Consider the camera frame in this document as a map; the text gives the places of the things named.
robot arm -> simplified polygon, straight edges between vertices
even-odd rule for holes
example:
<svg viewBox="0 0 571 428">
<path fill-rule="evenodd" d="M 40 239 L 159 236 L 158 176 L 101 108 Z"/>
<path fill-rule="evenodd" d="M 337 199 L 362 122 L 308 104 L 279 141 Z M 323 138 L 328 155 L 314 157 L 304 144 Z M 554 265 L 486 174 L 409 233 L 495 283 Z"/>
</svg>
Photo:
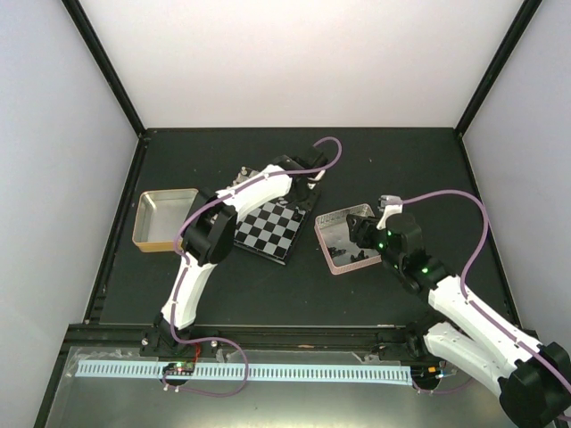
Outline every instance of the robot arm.
<svg viewBox="0 0 571 428">
<path fill-rule="evenodd" d="M 413 216 L 402 213 L 400 198 L 382 197 L 380 210 L 381 218 L 347 216 L 349 236 L 361 248 L 377 249 L 403 288 L 429 307 L 427 321 L 415 323 L 415 346 L 483 384 L 519 427 L 543 427 L 561 415 L 571 396 L 524 346 L 569 380 L 571 362 L 565 350 L 557 343 L 545 346 L 506 321 L 462 287 L 460 277 L 440 260 L 426 254 L 422 231 Z"/>
<path fill-rule="evenodd" d="M 327 168 L 327 158 L 314 145 L 301 157 L 274 159 L 263 171 L 233 187 L 217 192 L 199 191 L 188 212 L 188 217 L 194 216 L 194 220 L 182 232 L 183 253 L 175 286 L 155 321 L 165 338 L 170 337 L 171 323 L 177 330 L 194 323 L 198 301 L 212 270 L 234 246 L 236 223 L 281 196 L 309 209 L 319 195 L 316 186 L 324 176 L 322 168 Z"/>
<path fill-rule="evenodd" d="M 271 172 L 284 171 L 277 165 L 268 165 L 260 174 L 268 175 Z M 245 182 L 230 187 L 229 189 L 219 190 L 216 192 L 217 197 L 227 194 L 233 194 L 230 199 L 225 201 L 227 206 L 233 207 L 236 211 L 236 222 L 242 221 L 250 212 L 262 206 L 264 203 L 285 196 L 289 193 L 292 179 L 288 175 L 273 176 L 265 178 L 251 187 L 245 188 L 242 192 L 236 194 L 236 190 L 242 186 L 248 186 L 248 182 L 254 180 L 254 177 Z M 185 273 L 185 277 L 178 289 L 177 305 L 174 314 L 174 325 L 181 330 L 188 327 L 196 318 L 196 307 L 200 296 L 203 294 L 204 286 L 208 281 L 212 270 L 217 264 L 204 263 L 200 264 L 190 252 L 186 252 L 186 258 L 180 260 L 180 268 L 178 269 L 178 283 L 183 272 L 188 267 L 187 261 L 190 260 L 190 267 Z M 171 320 L 171 309 L 174 298 L 175 289 L 170 292 L 169 301 L 162 307 L 161 313 L 165 320 Z"/>
</svg>

open tin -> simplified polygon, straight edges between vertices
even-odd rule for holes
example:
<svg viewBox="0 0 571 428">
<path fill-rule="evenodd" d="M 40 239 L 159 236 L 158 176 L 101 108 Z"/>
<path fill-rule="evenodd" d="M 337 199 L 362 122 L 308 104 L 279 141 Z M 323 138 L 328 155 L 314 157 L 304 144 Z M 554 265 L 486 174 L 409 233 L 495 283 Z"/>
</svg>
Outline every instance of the open tin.
<svg viewBox="0 0 571 428">
<path fill-rule="evenodd" d="M 153 190 L 139 199 L 133 243 L 143 252 L 173 251 L 172 241 L 186 220 L 198 190 Z"/>
<path fill-rule="evenodd" d="M 341 275 L 365 266 L 380 263 L 375 250 L 362 250 L 349 240 L 347 214 L 374 217 L 366 203 L 344 210 L 330 212 L 315 219 L 315 233 L 333 275 Z"/>
</svg>

chessboard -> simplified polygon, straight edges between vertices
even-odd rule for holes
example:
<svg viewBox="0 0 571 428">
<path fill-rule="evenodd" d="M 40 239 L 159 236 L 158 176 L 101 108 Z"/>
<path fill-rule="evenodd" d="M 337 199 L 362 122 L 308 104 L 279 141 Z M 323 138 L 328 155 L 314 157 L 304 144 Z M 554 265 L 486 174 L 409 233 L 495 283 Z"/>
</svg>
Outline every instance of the chessboard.
<svg viewBox="0 0 571 428">
<path fill-rule="evenodd" d="M 309 214 L 282 198 L 266 202 L 238 223 L 234 244 L 285 265 Z"/>
</svg>

black frame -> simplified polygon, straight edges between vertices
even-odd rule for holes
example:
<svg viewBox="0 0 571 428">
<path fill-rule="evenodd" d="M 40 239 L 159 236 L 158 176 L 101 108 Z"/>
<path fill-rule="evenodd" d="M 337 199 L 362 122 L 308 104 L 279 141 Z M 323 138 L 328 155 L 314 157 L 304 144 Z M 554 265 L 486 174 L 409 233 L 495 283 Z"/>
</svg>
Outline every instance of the black frame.
<svg viewBox="0 0 571 428">
<path fill-rule="evenodd" d="M 94 28 L 92 27 L 89 19 L 81 6 L 79 0 L 62 0 L 70 17 L 73 19 L 80 35 L 83 37 L 89 51 L 94 56 L 94 59 L 107 80 L 111 90 L 115 94 L 122 110 L 127 116 L 131 127 L 138 136 L 137 149 L 131 163 L 128 177 L 120 197 L 119 207 L 117 209 L 115 219 L 113 220 L 112 229 L 105 246 L 103 258 L 97 276 L 95 279 L 94 287 L 87 305 L 87 310 L 84 318 L 84 324 L 70 325 L 63 340 L 60 353 L 56 359 L 52 376 L 47 385 L 46 394 L 42 401 L 41 407 L 38 410 L 37 420 L 35 423 L 36 428 L 41 428 L 46 425 L 49 416 L 50 408 L 54 401 L 57 385 L 59 383 L 65 361 L 68 357 L 71 347 L 124 347 L 124 348 L 139 348 L 141 346 L 141 339 L 144 337 L 144 327 L 139 325 L 99 325 L 99 317 L 103 309 L 103 303 L 106 293 L 106 282 L 111 273 L 115 251 L 117 249 L 121 231 L 125 222 L 125 217 L 128 211 L 128 205 L 135 190 L 135 185 L 138 180 L 139 172 L 145 160 L 146 149 L 148 146 L 148 139 L 145 137 L 148 130 L 143 125 L 139 118 L 137 111 L 130 101 L 127 91 L 122 85 L 119 76 L 112 66 L 111 60 L 107 56 L 103 45 L 99 41 Z M 517 45 L 517 42 L 523 35 L 527 25 L 533 18 L 535 12 L 539 8 L 542 0 L 524 0 L 515 19 L 513 20 L 506 36 L 503 38 L 500 47 L 494 55 L 492 62 L 488 66 L 480 84 L 474 92 L 467 108 L 465 109 L 458 125 L 454 128 L 456 132 L 458 143 L 464 152 L 466 166 L 470 172 L 470 178 L 476 195 L 479 197 L 477 191 L 476 181 L 470 168 L 468 156 L 462 137 L 465 135 L 472 120 L 476 116 L 478 110 L 484 103 L 485 97 L 490 92 L 493 83 L 500 75 L 503 66 L 508 61 L 509 56 Z M 505 273 L 501 268 L 500 257 L 493 240 L 492 234 L 490 242 L 496 263 L 501 272 L 501 279 L 507 290 L 509 297 L 508 305 L 511 309 L 512 315 L 516 324 L 520 324 L 516 307 L 509 292 L 508 282 Z M 247 328 L 247 327 L 218 327 L 218 333 L 224 337 L 234 338 L 241 343 L 250 345 L 255 349 L 266 349 L 268 346 L 275 349 L 283 347 L 296 347 L 299 340 L 305 339 L 310 343 L 317 343 L 318 345 L 327 346 L 329 350 L 370 350 L 371 343 L 386 342 L 391 344 L 399 344 L 403 342 L 404 331 L 402 329 L 385 329 L 385 328 L 291 328 L 291 327 L 264 327 L 264 328 Z M 201 335 L 201 327 L 196 328 L 198 336 Z M 418 361 L 414 361 L 415 365 L 421 365 Z M 557 427 L 567 426 L 560 421 L 556 421 Z"/>
</svg>

white backdrop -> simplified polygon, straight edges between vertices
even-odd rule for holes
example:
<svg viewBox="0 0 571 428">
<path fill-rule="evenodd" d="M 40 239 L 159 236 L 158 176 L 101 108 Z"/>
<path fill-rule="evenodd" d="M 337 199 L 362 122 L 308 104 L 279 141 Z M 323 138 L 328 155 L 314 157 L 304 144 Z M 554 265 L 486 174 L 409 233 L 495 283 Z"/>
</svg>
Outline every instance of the white backdrop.
<svg viewBox="0 0 571 428">
<path fill-rule="evenodd" d="M 567 351 L 570 44 L 571 2 L 543 2 L 464 137 L 522 322 Z"/>
<path fill-rule="evenodd" d="M 522 0 L 82 0 L 146 127 L 453 127 Z"/>
<path fill-rule="evenodd" d="M 0 426 L 30 427 L 137 137 L 62 2 L 0 5 Z"/>
</svg>

